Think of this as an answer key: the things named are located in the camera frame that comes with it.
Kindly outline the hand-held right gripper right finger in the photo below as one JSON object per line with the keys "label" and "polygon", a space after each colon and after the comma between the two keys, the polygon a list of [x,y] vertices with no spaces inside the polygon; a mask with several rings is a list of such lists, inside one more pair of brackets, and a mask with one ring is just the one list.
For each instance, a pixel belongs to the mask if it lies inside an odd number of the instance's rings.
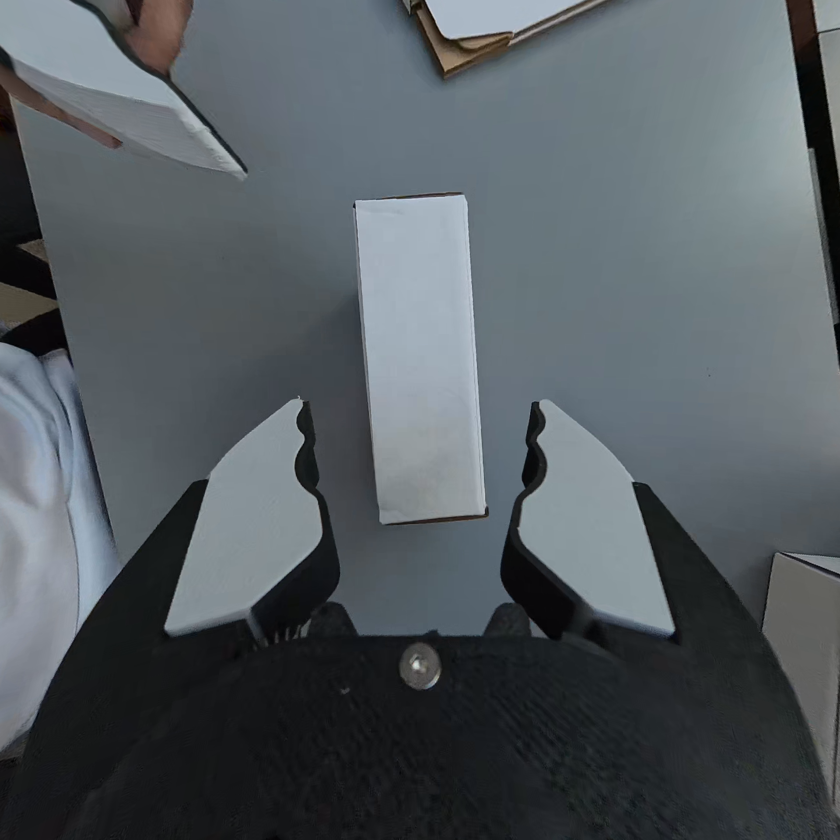
{"label": "hand-held right gripper right finger", "polygon": [[634,480],[548,399],[531,404],[522,489],[500,562],[511,599],[552,640],[619,627],[674,642],[677,626]]}

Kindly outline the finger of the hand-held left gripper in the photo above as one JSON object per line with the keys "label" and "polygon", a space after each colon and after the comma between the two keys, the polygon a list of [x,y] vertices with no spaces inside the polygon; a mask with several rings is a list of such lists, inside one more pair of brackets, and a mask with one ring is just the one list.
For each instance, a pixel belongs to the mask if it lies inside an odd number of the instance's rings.
{"label": "finger of the hand-held left gripper", "polygon": [[137,22],[128,1],[74,1],[107,30],[132,30]]}
{"label": "finger of the hand-held left gripper", "polygon": [[123,144],[246,178],[245,164],[173,81],[74,2],[2,1],[1,44],[21,80]]}

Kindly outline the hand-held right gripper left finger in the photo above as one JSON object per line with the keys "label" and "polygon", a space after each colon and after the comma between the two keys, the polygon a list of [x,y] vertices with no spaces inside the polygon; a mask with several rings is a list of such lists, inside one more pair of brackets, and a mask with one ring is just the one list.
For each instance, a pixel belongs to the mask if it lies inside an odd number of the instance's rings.
{"label": "hand-held right gripper left finger", "polygon": [[206,481],[164,623],[168,637],[244,624],[259,646],[301,637],[340,581],[310,403],[294,398]]}

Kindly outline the white cardboard box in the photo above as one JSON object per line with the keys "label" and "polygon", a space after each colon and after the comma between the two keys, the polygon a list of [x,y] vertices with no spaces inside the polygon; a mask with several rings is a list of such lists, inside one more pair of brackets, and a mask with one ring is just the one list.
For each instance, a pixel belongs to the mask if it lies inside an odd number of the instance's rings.
{"label": "white cardboard box", "polygon": [[353,229],[379,521],[485,518],[466,196],[359,200]]}
{"label": "white cardboard box", "polygon": [[838,811],[839,560],[776,553],[763,622],[764,635],[809,723],[829,798]]}

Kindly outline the person's left hand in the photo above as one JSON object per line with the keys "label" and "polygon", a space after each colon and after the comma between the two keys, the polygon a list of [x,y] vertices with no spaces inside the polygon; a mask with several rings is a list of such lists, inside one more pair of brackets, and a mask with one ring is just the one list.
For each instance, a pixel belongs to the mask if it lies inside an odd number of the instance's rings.
{"label": "person's left hand", "polygon": [[[193,11],[193,1],[128,1],[137,25],[117,30],[125,45],[148,68],[170,75],[179,56],[183,37]],[[109,149],[118,149],[120,140],[64,110],[21,80],[9,59],[1,67],[2,131],[15,130],[12,101],[64,123]]]}

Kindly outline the person's white clothing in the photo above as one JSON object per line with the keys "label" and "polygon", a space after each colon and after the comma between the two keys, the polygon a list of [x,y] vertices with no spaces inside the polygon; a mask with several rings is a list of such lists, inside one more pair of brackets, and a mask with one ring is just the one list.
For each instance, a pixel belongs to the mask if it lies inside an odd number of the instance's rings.
{"label": "person's white clothing", "polygon": [[121,569],[94,459],[68,353],[2,343],[2,753]]}

